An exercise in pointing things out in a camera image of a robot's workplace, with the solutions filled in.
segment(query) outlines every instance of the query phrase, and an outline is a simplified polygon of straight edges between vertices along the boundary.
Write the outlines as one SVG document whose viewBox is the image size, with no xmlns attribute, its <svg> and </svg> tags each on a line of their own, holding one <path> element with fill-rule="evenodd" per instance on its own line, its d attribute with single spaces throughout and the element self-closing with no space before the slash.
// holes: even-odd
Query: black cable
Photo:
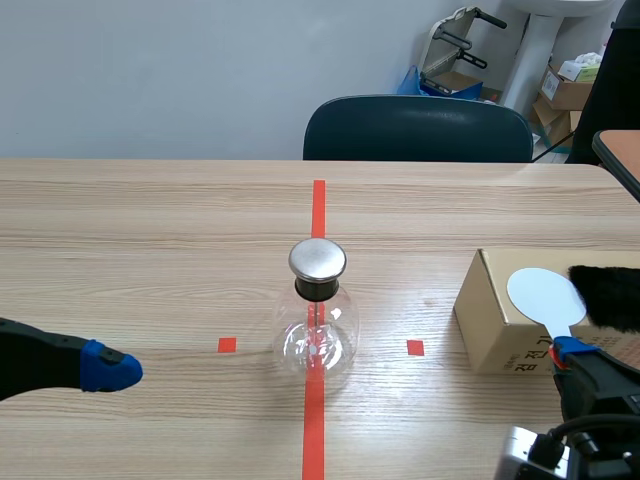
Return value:
<svg viewBox="0 0 640 480">
<path fill-rule="evenodd" d="M 549 153 L 551 150 L 555 149 L 556 147 L 560 146 L 560 144 L 566 142 L 567 140 L 569 140 L 571 137 L 573 137 L 573 135 L 576 132 L 571 132 L 569 135 L 567 135 L 566 137 L 564 137 L 562 140 L 554 143 L 553 145 L 551 145 L 549 148 L 547 148 L 544 152 L 542 152 L 540 155 L 538 155 L 536 158 L 534 158 L 533 160 L 531 160 L 531 163 L 533 162 L 537 162 L 538 160 L 540 160 L 542 157 L 544 157 L 547 153 Z"/>
<path fill-rule="evenodd" d="M 549 435 L 556 440 L 560 440 L 575 432 L 620 426 L 633 426 L 636 429 L 640 429 L 640 416 L 613 413 L 586 415 L 584 417 L 574 418 L 556 428 L 552 428 L 549 430 Z"/>
</svg>

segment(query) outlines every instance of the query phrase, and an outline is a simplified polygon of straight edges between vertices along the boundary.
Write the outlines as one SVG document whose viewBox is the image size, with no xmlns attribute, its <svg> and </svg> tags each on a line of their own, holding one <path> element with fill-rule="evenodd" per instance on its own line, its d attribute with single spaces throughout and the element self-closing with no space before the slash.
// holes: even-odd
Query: glass bottle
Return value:
<svg viewBox="0 0 640 480">
<path fill-rule="evenodd" d="M 289 254 L 296 276 L 274 308 L 273 350 L 285 370 L 307 379 L 335 377 L 353 362 L 360 333 L 355 302 L 338 283 L 344 250 L 324 238 L 298 243 Z"/>
</svg>

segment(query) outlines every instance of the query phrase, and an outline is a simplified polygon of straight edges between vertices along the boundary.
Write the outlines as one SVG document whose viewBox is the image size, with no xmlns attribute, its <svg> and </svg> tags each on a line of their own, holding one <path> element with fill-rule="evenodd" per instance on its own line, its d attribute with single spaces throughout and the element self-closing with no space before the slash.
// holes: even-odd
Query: black bristles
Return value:
<svg viewBox="0 0 640 480">
<path fill-rule="evenodd" d="M 640 333 L 640 269 L 571 267 L 569 278 L 584 300 L 591 323 Z"/>
</svg>

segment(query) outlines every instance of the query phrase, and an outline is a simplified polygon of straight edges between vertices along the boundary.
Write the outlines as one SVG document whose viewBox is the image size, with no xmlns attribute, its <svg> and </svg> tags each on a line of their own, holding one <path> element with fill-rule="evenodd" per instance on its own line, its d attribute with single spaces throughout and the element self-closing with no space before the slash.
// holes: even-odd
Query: chair backrest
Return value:
<svg viewBox="0 0 640 480">
<path fill-rule="evenodd" d="M 332 100 L 311 117 L 305 160 L 531 162 L 529 125 L 517 112 L 440 97 Z"/>
</svg>

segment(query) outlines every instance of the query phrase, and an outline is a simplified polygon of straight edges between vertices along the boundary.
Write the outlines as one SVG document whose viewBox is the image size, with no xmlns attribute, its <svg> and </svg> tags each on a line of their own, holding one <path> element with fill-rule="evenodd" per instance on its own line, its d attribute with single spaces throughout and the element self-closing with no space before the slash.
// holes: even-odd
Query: sink pedestal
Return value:
<svg viewBox="0 0 640 480">
<path fill-rule="evenodd" d="M 529 28 L 520 45 L 500 105 L 512 108 L 527 118 L 562 20 L 562 17 L 531 14 Z"/>
</svg>

